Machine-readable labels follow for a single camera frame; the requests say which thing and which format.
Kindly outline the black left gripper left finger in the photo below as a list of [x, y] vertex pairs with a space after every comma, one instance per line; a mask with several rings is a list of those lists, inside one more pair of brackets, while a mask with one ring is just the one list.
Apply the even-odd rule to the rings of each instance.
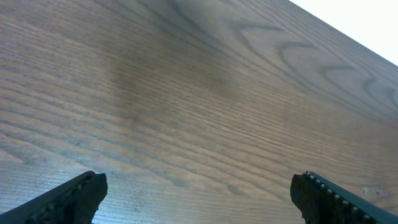
[[91, 224], [107, 193], [106, 174], [89, 170], [1, 214], [1, 223]]

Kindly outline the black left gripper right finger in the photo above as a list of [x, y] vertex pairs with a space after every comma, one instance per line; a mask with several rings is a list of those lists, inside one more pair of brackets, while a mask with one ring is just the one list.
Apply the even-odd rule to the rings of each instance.
[[290, 196], [306, 223], [397, 224], [396, 215], [313, 172], [293, 175]]

